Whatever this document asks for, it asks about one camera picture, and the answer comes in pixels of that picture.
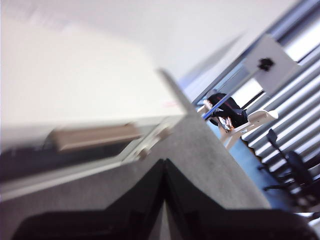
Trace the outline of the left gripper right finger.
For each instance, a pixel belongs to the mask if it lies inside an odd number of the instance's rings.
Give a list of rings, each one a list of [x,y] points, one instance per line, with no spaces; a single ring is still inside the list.
[[[164,161],[166,202],[185,240],[317,240],[308,221],[278,209],[226,209]]]

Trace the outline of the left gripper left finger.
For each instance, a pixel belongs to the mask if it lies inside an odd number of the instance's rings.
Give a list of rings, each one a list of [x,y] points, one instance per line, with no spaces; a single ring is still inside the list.
[[[146,240],[163,204],[165,161],[158,160],[125,194],[103,210],[56,211],[30,216],[14,240]]]

